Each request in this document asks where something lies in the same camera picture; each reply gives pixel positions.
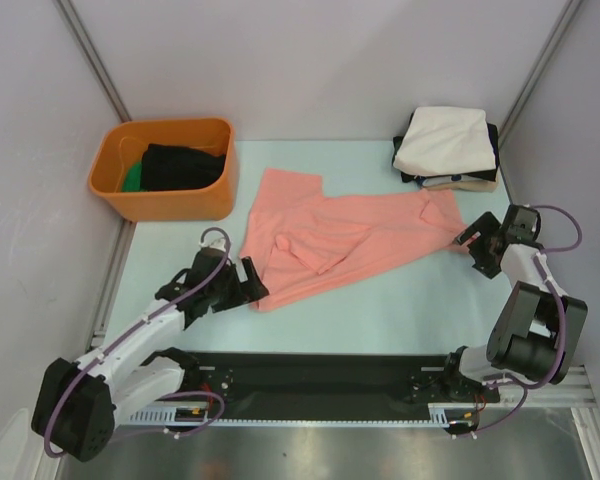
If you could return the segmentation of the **pink t shirt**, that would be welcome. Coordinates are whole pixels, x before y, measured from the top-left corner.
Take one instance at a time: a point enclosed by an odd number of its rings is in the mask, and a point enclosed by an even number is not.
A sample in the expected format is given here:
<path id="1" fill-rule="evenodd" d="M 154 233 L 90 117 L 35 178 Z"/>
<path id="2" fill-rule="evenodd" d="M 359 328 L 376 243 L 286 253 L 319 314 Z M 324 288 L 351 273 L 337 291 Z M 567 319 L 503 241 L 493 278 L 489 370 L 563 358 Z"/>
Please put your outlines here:
<path id="1" fill-rule="evenodd" d="M 449 249 L 465 227 L 450 190 L 328 197 L 319 175 L 268 168 L 240 254 L 270 312 Z"/>

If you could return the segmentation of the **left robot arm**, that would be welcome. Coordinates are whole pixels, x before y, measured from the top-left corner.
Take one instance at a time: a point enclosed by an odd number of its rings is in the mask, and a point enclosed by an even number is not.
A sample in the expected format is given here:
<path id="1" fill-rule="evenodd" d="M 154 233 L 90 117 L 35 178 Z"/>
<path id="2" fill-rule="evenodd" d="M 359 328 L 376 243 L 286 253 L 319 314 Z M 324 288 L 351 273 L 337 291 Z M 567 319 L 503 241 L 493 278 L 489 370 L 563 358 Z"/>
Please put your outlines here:
<path id="1" fill-rule="evenodd" d="M 232 262 L 219 247 L 201 248 L 127 330 L 76 360 L 58 358 L 46 368 L 31 422 L 46 455 L 89 461 L 122 422 L 156 400 L 219 400 L 203 389 L 198 359 L 176 348 L 175 340 L 208 313 L 268 294 L 251 258 Z"/>

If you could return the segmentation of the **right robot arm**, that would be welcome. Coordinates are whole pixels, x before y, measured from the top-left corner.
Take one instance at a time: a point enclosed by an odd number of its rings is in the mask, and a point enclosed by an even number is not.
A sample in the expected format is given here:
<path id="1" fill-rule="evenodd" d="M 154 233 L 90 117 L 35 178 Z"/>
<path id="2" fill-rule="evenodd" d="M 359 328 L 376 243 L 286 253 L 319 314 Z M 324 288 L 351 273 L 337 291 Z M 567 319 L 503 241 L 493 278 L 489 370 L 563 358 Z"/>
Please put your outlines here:
<path id="1" fill-rule="evenodd" d="M 539 241 L 543 210 L 562 214 L 576 231 L 573 244 L 546 247 Z M 511 204 L 502 220 L 482 214 L 454 239 L 468 249 L 473 268 L 488 279 L 507 277 L 511 291 L 480 347 L 463 346 L 448 356 L 443 393 L 464 401 L 478 383 L 535 390 L 566 376 L 588 315 L 587 304 L 568 294 L 549 266 L 549 256 L 580 246 L 582 229 L 565 210 L 550 205 Z"/>

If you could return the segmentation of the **beige folded t shirt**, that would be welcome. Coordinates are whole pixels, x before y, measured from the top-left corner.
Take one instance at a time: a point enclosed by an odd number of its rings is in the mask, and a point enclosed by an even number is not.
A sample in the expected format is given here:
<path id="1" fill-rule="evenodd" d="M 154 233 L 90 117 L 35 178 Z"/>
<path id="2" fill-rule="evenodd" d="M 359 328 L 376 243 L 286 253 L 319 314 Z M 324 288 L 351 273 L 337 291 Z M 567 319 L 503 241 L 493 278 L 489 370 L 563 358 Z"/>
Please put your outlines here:
<path id="1" fill-rule="evenodd" d="M 423 189 L 428 189 L 431 191 L 450 189 L 450 190 L 462 190 L 462 191 L 470 191 L 470 192 L 493 192 L 497 188 L 497 186 L 498 186 L 498 180 L 489 181 L 489 180 L 474 178 L 474 180 L 470 181 L 470 182 L 463 182 L 460 184 L 446 184 L 445 187 L 440 185 L 440 186 L 433 187 L 433 188 L 423 188 Z"/>

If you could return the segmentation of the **patterned folded t shirt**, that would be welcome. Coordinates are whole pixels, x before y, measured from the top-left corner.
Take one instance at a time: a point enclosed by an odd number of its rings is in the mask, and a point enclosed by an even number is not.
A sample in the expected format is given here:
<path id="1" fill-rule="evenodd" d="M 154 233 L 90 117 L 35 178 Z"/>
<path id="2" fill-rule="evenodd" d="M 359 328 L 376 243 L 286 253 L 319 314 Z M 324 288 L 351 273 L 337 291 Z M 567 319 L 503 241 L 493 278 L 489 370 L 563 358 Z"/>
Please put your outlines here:
<path id="1" fill-rule="evenodd" d="M 466 174 L 455 174 L 455 175 L 442 175 L 442 176 L 416 176 L 414 181 L 421 188 L 433 188 L 442 185 L 443 187 L 446 184 L 460 184 L 463 182 L 473 181 L 474 178 L 466 175 Z"/>

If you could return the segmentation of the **white folded t shirt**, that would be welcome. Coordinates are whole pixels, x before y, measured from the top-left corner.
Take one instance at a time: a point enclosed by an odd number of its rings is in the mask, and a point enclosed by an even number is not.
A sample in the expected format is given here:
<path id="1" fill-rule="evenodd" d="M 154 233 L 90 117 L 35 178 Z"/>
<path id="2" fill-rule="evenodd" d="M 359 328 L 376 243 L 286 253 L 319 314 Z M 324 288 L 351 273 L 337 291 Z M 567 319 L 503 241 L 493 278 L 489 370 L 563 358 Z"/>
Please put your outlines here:
<path id="1" fill-rule="evenodd" d="M 450 106 L 416 108 L 394 166 L 405 174 L 425 177 L 493 170 L 496 160 L 486 112 Z"/>

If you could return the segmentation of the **black t shirt in bin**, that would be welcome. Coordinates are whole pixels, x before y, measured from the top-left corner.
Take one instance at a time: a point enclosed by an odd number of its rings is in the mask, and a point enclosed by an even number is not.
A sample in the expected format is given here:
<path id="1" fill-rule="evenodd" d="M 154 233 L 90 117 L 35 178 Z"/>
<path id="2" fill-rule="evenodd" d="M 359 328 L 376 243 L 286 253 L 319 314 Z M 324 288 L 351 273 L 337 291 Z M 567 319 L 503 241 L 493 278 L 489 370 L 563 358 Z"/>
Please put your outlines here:
<path id="1" fill-rule="evenodd" d="M 225 162 L 225 154 L 150 144 L 141 159 L 139 186 L 149 192 L 203 189 L 220 178 Z"/>

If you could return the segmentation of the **green t shirt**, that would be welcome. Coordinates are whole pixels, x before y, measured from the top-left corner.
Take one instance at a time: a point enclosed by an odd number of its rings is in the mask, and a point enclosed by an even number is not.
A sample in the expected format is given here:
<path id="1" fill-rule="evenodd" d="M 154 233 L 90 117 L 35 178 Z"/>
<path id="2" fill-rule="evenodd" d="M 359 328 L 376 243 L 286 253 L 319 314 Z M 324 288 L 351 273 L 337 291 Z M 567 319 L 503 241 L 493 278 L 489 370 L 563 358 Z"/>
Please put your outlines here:
<path id="1" fill-rule="evenodd" d="M 145 192 L 142 185 L 142 162 L 134 163 L 126 173 L 120 191 L 122 193 Z"/>

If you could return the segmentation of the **orange plastic bin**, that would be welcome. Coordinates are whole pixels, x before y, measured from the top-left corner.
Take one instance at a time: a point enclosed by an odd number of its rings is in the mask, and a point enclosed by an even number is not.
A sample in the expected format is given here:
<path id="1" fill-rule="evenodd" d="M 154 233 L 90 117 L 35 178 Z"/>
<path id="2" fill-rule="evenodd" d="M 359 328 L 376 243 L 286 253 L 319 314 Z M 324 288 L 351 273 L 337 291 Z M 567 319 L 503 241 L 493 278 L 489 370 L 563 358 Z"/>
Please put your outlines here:
<path id="1" fill-rule="evenodd" d="M 127 193 L 122 190 L 128 170 L 151 144 L 184 146 L 212 155 L 225 155 L 219 179 L 196 190 Z M 203 221 L 226 218 L 234 208 L 239 181 L 235 131 L 220 117 L 168 118 L 130 121 L 104 137 L 88 177 L 91 192 L 131 222 Z"/>

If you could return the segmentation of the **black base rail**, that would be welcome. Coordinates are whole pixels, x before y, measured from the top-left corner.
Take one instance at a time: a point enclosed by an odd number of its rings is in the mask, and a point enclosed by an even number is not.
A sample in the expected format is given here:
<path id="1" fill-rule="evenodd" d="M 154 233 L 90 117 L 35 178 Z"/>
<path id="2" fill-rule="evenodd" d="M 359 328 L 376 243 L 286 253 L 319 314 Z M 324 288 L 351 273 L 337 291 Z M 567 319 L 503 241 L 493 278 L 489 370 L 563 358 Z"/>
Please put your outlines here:
<path id="1" fill-rule="evenodd" d="M 220 395 L 225 421 L 423 420 L 431 403 L 496 402 L 499 394 L 449 369 L 448 355 L 160 351 L 186 370 L 181 390 Z"/>

